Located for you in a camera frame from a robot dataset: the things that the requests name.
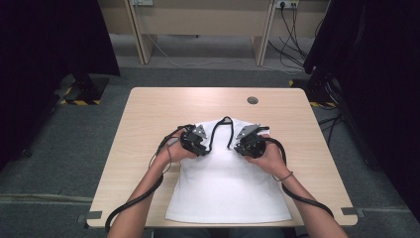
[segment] forearm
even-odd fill
[[[158,181],[167,164],[165,157],[166,153],[162,153],[155,159],[155,162],[146,172],[145,176],[128,199],[129,201],[147,192]],[[111,230],[108,233],[108,237],[141,237],[145,228],[152,198],[153,195],[150,195],[145,200],[122,211],[117,218],[115,218]]]
[[[288,170],[283,171],[280,178],[284,178],[284,175],[289,175]],[[291,176],[285,179],[282,184],[292,193],[305,197],[311,200],[315,198],[309,193],[308,190],[299,182],[295,176]],[[299,210],[299,213],[303,219],[306,230],[310,237],[348,237],[344,232],[343,228],[331,217],[331,215],[317,206],[304,203],[301,201],[294,200],[294,203]]]

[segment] power outlet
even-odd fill
[[[131,0],[134,6],[153,6],[154,0]]]
[[[296,9],[299,5],[299,0],[278,0],[275,8],[281,8],[281,3],[284,3],[284,9]]]

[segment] black curtain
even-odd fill
[[[28,146],[71,73],[119,75],[97,1],[0,1],[0,168]]]
[[[320,30],[306,69],[316,66],[315,83],[327,73],[338,79],[368,147],[420,221],[419,4],[367,0],[361,7],[358,0],[345,2],[332,1],[334,8],[325,18],[329,22]],[[351,2],[358,11],[347,15]],[[343,18],[354,24],[340,25]],[[340,30],[344,26],[351,33],[346,37]],[[341,41],[325,41],[340,39],[339,31]]]

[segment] table top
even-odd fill
[[[251,104],[255,97],[257,104]],[[145,87],[134,88],[128,99],[107,163],[93,199],[87,223],[104,227],[108,215],[125,203],[148,169],[164,136],[177,126],[221,119],[225,116],[270,127],[270,135],[283,145],[287,166],[299,181],[326,204],[341,225],[354,225],[353,207],[325,139],[303,90],[297,88]],[[146,226],[223,227],[303,225],[292,199],[284,195],[292,219],[259,224],[202,224],[165,220],[179,164],[171,166],[155,192]]]

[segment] white cloth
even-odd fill
[[[196,124],[202,125],[207,134],[202,143],[207,150],[218,121]],[[231,125],[219,125],[210,154],[180,162],[180,175],[166,219],[193,223],[260,223],[291,219],[277,182],[234,150],[239,143],[237,135],[251,123],[232,121],[234,135],[229,149]]]

